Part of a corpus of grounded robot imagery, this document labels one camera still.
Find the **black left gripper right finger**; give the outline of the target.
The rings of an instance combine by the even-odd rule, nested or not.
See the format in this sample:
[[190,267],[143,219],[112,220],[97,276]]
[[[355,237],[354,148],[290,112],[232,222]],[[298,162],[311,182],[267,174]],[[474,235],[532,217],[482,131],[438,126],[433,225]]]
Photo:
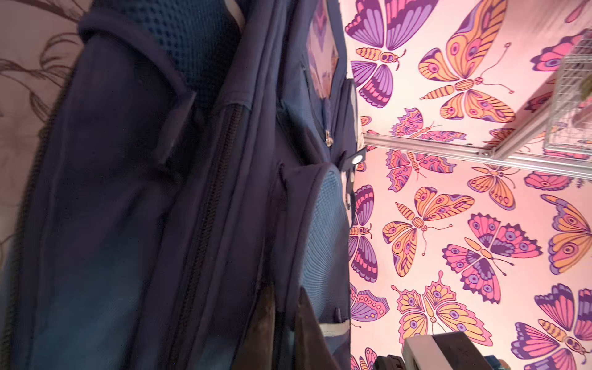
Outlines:
[[300,288],[294,322],[294,369],[340,369],[303,287]]

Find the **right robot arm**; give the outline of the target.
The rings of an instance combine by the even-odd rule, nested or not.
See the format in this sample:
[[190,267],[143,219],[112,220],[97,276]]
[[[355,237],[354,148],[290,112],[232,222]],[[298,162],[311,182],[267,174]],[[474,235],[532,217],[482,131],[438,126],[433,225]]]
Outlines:
[[369,366],[377,370],[495,370],[510,366],[496,356],[484,356],[462,332],[420,335],[406,339],[402,355],[379,356]]

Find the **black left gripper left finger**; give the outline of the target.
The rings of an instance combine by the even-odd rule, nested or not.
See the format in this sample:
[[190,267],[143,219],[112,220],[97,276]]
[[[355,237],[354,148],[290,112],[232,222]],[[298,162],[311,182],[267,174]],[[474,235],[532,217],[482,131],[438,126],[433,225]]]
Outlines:
[[233,370],[270,370],[273,367],[276,302],[274,285],[263,287],[257,298]]

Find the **navy blue backpack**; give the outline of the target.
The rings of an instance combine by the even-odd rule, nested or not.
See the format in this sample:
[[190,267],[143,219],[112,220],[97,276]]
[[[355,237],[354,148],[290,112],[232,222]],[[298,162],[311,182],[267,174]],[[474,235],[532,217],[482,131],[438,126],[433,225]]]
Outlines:
[[232,369],[274,285],[272,369],[303,287],[349,368],[359,146],[337,1],[35,1],[76,22],[1,47],[18,181],[1,237],[4,369]]

